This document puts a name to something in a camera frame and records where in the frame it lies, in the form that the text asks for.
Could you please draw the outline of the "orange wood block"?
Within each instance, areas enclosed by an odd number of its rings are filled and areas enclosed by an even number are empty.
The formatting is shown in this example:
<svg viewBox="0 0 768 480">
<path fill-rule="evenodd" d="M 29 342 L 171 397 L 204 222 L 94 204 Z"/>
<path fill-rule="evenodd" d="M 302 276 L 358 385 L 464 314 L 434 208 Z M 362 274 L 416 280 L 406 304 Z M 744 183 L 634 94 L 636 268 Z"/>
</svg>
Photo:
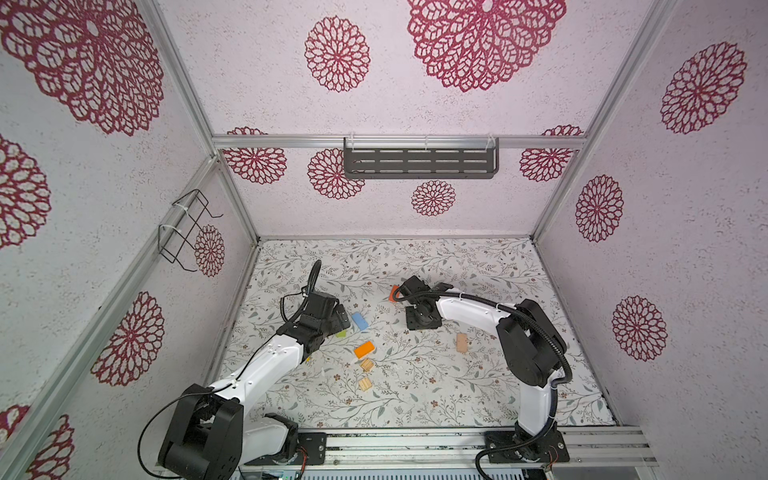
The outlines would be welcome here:
<svg viewBox="0 0 768 480">
<path fill-rule="evenodd" d="M 371 341 L 367 341 L 353 350 L 355 357 L 358 360 L 362 360 L 368 355 L 372 354 L 376 350 L 375 345 Z"/>
</svg>

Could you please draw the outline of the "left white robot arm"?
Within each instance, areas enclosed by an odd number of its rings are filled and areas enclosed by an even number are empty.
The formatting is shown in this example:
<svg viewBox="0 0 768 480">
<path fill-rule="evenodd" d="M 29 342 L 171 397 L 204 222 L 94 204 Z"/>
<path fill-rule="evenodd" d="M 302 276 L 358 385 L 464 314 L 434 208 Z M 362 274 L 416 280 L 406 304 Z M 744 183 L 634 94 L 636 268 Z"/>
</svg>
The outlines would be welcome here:
<svg viewBox="0 0 768 480">
<path fill-rule="evenodd" d="M 296 422 L 266 414 L 247 428 L 245 416 L 328 337 L 349 326 L 338 298 L 305 294 L 298 311 L 245 364 L 209 386 L 189 386 L 169 403 L 175 410 L 158 464 L 173 479 L 228 479 L 257 459 L 287 463 L 300 456 Z"/>
</svg>

